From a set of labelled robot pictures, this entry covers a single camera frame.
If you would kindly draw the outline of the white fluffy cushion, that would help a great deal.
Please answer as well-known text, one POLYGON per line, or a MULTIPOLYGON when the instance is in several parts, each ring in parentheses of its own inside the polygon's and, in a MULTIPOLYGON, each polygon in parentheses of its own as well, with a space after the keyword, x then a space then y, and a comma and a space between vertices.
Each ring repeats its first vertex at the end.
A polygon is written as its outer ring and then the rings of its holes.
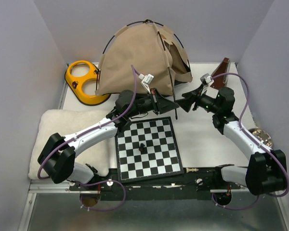
MULTIPOLYGON (((32 180, 38 179, 38 157, 42 152, 49 137, 55 133, 61 136, 76 133, 95 125, 106 116, 104 110, 97 111, 69 111, 69 110, 48 110, 40 119, 36 142, 33 147, 29 164, 28 177, 32 180)), ((76 157, 79 164, 88 164, 97 170, 98 175, 106 176, 110 169, 107 140, 101 141, 93 147, 82 152, 76 157)))

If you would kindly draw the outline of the steel pet bowl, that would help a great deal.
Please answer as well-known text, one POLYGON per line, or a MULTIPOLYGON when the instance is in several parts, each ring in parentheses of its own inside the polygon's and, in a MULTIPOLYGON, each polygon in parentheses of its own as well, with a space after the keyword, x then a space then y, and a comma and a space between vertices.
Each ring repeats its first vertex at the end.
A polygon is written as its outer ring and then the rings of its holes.
POLYGON ((267 132, 259 128, 251 128, 249 129, 249 132, 261 143, 268 146, 269 148, 273 148, 272 138, 267 132))

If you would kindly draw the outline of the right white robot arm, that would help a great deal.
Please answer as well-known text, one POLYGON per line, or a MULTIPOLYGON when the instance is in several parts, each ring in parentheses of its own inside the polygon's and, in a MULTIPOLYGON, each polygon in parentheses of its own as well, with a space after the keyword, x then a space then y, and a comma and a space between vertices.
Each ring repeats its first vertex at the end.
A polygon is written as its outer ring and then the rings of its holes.
POLYGON ((229 182, 238 183, 253 195, 269 194, 276 191, 289 190, 286 177, 286 156, 281 150, 272 150, 252 137, 240 124, 233 112, 235 103, 234 91, 224 87, 215 98, 202 92, 200 86, 196 90, 184 93, 177 100, 179 106, 186 112, 199 107, 212 113, 214 127, 231 140, 249 159, 247 167, 234 165, 219 166, 217 174, 212 176, 212 184, 216 188, 224 188, 229 182))

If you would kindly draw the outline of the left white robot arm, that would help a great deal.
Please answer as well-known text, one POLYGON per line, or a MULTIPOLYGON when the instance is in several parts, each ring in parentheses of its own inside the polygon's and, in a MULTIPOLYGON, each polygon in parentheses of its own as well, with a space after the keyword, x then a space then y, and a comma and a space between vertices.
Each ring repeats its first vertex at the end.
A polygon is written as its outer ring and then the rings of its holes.
POLYGON ((124 132, 130 127, 132 117, 150 111, 160 115, 177 108, 178 103, 166 99, 155 88, 139 99, 131 90, 122 91, 113 110, 98 123, 79 132, 65 136, 55 133, 48 138, 38 157, 38 179, 44 179, 41 172, 45 171, 55 184, 68 180, 80 183, 86 190, 94 189, 97 185, 97 170, 88 164, 77 163, 77 156, 124 132))

